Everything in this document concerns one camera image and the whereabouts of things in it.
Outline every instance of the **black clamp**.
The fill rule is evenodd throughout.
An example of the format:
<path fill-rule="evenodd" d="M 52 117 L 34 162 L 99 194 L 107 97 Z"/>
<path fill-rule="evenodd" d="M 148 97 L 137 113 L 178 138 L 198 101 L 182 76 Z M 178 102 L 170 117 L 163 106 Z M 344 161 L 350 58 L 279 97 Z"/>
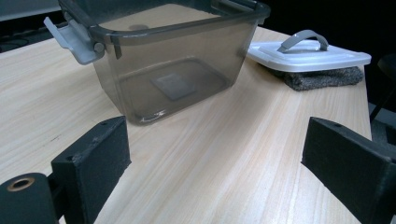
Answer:
<path fill-rule="evenodd" d="M 52 162 L 0 186 L 0 223 L 93 223 L 131 163 L 125 117 L 105 120 Z"/>

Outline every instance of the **container latch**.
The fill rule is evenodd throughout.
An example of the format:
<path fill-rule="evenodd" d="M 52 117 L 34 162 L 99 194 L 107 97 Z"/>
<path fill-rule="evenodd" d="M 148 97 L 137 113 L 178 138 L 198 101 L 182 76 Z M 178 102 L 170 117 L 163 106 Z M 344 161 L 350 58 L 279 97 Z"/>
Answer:
<path fill-rule="evenodd" d="M 65 27 L 57 28 L 47 17 L 44 24 L 59 45 L 69 49 L 80 64 L 92 63 L 105 55 L 105 46 L 102 43 L 93 43 L 85 27 L 75 20 L 70 20 Z"/>

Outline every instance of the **table surface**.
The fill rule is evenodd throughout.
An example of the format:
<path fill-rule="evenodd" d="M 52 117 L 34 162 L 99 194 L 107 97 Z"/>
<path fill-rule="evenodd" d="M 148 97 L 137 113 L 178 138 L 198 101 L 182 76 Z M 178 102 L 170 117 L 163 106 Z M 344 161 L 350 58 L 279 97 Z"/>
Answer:
<path fill-rule="evenodd" d="M 288 36 L 258 28 L 255 41 Z M 55 40 L 0 54 L 0 182 L 120 112 Z M 303 165 L 310 117 L 371 139 L 365 82 L 297 92 L 246 59 L 230 89 L 146 127 L 95 223 L 359 223 Z"/>

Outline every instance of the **container lid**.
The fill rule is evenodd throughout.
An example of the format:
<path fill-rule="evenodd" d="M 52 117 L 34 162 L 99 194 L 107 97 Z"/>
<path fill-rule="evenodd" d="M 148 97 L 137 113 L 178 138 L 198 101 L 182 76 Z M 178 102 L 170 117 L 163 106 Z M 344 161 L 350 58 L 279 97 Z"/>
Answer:
<path fill-rule="evenodd" d="M 284 42 L 252 42 L 247 56 L 266 67 L 283 72 L 309 72 L 366 65 L 371 56 L 337 48 L 311 30 L 301 31 Z"/>

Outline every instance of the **metal ring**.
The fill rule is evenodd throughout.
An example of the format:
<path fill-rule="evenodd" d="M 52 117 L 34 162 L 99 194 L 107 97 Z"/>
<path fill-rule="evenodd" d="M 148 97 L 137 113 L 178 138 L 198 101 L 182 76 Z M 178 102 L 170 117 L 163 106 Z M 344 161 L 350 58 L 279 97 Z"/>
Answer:
<path fill-rule="evenodd" d="M 13 181 L 10 185 L 8 185 L 7 190 L 11 191 L 11 192 L 15 192 L 15 191 L 27 189 L 34 182 L 35 182 L 35 179 L 33 177 L 24 177 L 24 178 Z"/>

